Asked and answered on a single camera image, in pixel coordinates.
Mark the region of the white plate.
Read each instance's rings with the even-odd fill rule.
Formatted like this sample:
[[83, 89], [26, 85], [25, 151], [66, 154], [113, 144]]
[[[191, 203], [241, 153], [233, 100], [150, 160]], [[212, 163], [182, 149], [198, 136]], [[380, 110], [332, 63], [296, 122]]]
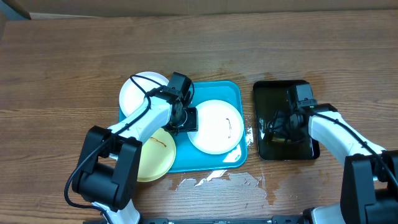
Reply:
[[240, 142], [244, 124], [239, 111], [221, 100], [208, 100], [196, 106], [198, 130], [188, 133], [191, 143], [206, 154], [233, 150]]

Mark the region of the pink-white plate with sauce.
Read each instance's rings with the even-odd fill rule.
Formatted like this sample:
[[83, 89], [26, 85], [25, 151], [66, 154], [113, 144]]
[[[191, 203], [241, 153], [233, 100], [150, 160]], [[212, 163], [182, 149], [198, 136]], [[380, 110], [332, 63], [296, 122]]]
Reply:
[[[133, 80], [145, 91], [167, 86], [169, 80], [155, 72], [140, 72], [133, 76]], [[129, 78], [119, 93], [119, 107], [122, 114], [127, 117], [144, 102], [144, 93]]]

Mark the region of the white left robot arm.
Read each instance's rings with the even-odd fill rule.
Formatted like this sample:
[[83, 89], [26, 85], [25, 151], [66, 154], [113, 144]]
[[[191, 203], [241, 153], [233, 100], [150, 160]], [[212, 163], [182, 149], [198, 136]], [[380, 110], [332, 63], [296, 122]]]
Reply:
[[143, 104], [126, 119], [109, 128], [93, 126], [86, 134], [78, 164], [67, 180], [64, 197], [73, 207], [72, 189], [104, 216], [104, 223], [140, 223], [134, 208], [142, 147], [160, 128], [172, 133], [198, 130], [197, 109], [187, 96], [147, 93]]

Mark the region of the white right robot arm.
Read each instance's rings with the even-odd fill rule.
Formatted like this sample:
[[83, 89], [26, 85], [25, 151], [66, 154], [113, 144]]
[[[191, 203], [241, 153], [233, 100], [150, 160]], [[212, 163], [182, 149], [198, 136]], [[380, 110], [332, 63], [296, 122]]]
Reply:
[[308, 208], [295, 223], [397, 223], [397, 151], [366, 139], [330, 104], [276, 111], [267, 131], [286, 143], [308, 136], [343, 166], [339, 203]]

